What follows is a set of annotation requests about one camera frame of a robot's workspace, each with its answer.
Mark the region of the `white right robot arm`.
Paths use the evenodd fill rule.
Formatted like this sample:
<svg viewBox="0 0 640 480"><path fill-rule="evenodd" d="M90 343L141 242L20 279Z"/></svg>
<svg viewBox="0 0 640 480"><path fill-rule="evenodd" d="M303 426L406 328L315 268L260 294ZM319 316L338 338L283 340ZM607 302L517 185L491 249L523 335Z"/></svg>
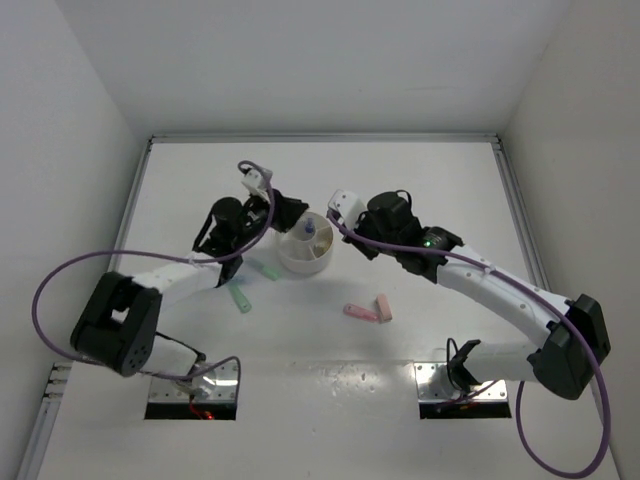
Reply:
<svg viewBox="0 0 640 480"><path fill-rule="evenodd" d="M328 208L344 242L367 259L391 256L405 271L464 295L525 336L521 343L467 341L446 363L446 392L469 393L492 380L533 381L576 400L594 376L589 360L603 361L609 354L595 299L582 294L571 300L496 267L456 234L421 224L409 194L388 191L362 202L352 192L338 191Z"/></svg>

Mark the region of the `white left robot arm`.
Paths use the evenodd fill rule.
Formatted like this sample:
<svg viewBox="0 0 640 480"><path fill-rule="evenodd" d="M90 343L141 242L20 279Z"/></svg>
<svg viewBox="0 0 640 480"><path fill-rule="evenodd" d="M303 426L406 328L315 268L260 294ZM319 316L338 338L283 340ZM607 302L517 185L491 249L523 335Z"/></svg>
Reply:
<svg viewBox="0 0 640 480"><path fill-rule="evenodd" d="M273 194L273 202L257 194L244 202L234 197L217 200L185 263L134 276L103 274L71 333L71 347L123 377L140 372L158 336L161 308L228 283L243 263L241 256L219 266L209 264L209 259L241 250L265 228L286 233L309 209L300 199L278 190Z"/></svg>

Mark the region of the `green highlighter pen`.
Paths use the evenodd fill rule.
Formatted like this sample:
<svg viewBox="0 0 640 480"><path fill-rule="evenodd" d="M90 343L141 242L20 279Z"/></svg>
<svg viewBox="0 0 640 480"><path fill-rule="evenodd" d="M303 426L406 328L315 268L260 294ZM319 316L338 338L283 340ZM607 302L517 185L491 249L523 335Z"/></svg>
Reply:
<svg viewBox="0 0 640 480"><path fill-rule="evenodd" d="M251 268L253 268L262 276L264 276L265 278L271 281L277 281L280 278L280 274L276 269L262 263L259 260L256 260L254 258L248 258L247 263Z"/></svg>

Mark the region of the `translucent green stapler case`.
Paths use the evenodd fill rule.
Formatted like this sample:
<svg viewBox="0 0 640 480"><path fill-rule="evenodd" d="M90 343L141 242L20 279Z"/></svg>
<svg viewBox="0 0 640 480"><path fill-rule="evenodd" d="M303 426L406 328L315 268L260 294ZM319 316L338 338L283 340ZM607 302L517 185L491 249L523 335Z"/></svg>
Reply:
<svg viewBox="0 0 640 480"><path fill-rule="evenodd" d="M228 290L236 307L242 314L246 314L252 309L251 302L248 300L239 286L230 284L228 286Z"/></svg>

